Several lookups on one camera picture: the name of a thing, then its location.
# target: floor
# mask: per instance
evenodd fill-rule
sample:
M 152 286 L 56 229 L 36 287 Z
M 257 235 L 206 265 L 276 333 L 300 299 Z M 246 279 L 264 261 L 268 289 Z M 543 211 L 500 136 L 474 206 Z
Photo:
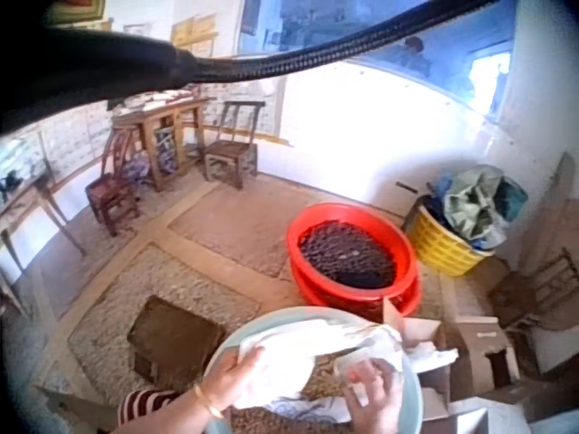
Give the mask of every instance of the floor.
M 9 394 L 30 432 L 71 432 L 34 386 L 117 405 L 147 385 L 129 369 L 126 336 L 149 295 L 228 332 L 272 310 L 306 304 L 291 278 L 285 230 L 311 204 L 350 203 L 266 175 L 239 192 L 207 183 L 196 171 L 163 193 L 145 187 L 139 195 L 141 216 L 126 221 L 117 238 L 84 210 L 68 227 L 88 256 L 57 234 L 15 284 L 31 318 L 5 313 L 3 357 Z M 452 279 L 421 265 L 423 300 L 415 315 L 491 314 L 484 294 L 505 272 L 492 260 Z

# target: woman's hand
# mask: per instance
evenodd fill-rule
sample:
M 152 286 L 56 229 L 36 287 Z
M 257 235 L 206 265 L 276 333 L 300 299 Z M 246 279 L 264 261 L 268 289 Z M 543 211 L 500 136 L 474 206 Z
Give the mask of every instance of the woman's hand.
M 344 386 L 346 404 L 356 434 L 396 434 L 402 407 L 403 377 L 381 359 L 355 364 L 347 373 L 365 386 L 368 405 L 362 406 L 350 386 Z
M 223 411 L 237 401 L 262 369 L 263 348 L 253 348 L 237 363 L 237 348 L 228 348 L 201 383 L 201 390 L 213 406 Z

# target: bracelet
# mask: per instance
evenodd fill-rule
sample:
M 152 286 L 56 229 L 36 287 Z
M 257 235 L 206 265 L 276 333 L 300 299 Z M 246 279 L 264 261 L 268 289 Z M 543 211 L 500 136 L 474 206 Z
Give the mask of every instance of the bracelet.
M 195 386 L 195 395 L 197 395 L 199 401 L 207 408 L 207 411 L 209 411 L 214 418 L 225 419 L 223 414 L 213 406 L 211 400 L 205 396 L 199 385 Z

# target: yellow plastic basket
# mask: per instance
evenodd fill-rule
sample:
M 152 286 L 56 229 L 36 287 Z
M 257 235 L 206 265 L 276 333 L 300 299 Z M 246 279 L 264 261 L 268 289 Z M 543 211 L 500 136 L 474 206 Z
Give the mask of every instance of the yellow plastic basket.
M 462 276 L 494 250 L 474 250 L 466 241 L 444 229 L 421 205 L 408 232 L 416 256 L 448 276 Z

